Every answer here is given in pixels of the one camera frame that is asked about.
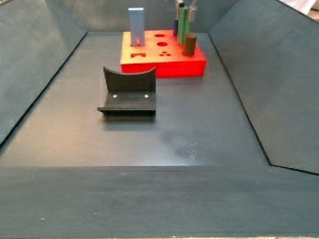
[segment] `red block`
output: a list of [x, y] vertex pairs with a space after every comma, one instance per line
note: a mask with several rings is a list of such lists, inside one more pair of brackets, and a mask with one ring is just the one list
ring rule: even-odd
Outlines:
[[196, 46], [193, 56], [184, 56], [173, 31], [145, 31], [145, 46], [130, 47], [130, 32], [122, 33], [121, 70], [137, 73], [156, 67], [156, 77], [201, 77], [204, 75], [205, 57]]

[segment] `gray wall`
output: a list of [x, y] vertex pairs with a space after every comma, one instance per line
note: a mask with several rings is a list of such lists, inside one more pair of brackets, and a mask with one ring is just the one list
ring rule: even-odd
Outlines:
[[53, 0], [0, 6], [0, 144], [85, 34]]
[[[88, 31], [128, 31], [126, 9], [144, 7], [145, 28], [148, 30], [172, 29], [174, 0], [59, 0]], [[236, 0], [198, 0], [194, 32], [208, 32]]]
[[319, 174], [319, 23], [238, 0], [209, 35], [272, 164]]

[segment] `gray floor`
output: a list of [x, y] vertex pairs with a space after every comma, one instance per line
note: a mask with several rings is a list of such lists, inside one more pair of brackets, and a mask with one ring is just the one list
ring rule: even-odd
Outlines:
[[209, 37], [204, 78], [157, 79], [154, 120], [106, 119], [102, 66], [120, 70], [121, 34], [90, 34], [54, 78], [0, 166], [266, 165]]
[[121, 35], [85, 37], [1, 148], [0, 237], [319, 236], [319, 177], [268, 166], [198, 44], [204, 78], [158, 79], [156, 119], [117, 121], [96, 107]]

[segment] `dark gray surface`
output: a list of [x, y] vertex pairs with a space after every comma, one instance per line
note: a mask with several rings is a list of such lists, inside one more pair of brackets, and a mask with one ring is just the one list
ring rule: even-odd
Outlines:
[[272, 167], [2, 168], [0, 236], [317, 237], [317, 185]]
[[120, 37], [84, 39], [1, 148], [0, 237], [319, 236], [319, 177], [266, 165], [206, 35], [204, 78], [157, 81], [156, 121], [102, 119]]
[[102, 66], [120, 71], [121, 33], [89, 34], [1, 148], [0, 165], [266, 165], [208, 35], [197, 42], [204, 77], [157, 79], [154, 120], [108, 121], [96, 108]]
[[238, 0], [209, 31], [273, 165], [319, 173], [319, 24]]
[[[126, 9], [129, 7], [144, 7], [146, 30], [173, 29], [176, 0], [93, 0], [93, 4], [86, 0], [58, 1], [88, 31], [128, 31]], [[197, 14], [192, 31], [206, 33], [234, 2], [236, 0], [197, 1]]]
[[9, 1], [0, 22], [1, 144], [85, 30], [51, 0]]

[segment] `red pegboard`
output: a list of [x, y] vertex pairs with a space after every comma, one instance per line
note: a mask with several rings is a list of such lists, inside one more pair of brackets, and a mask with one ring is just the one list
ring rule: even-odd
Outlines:
[[184, 56], [173, 31], [145, 31], [145, 46], [130, 47], [130, 32], [122, 33], [121, 70], [124, 73], [137, 73], [157, 68], [157, 78], [201, 77], [204, 74], [205, 57], [196, 46], [193, 56]]

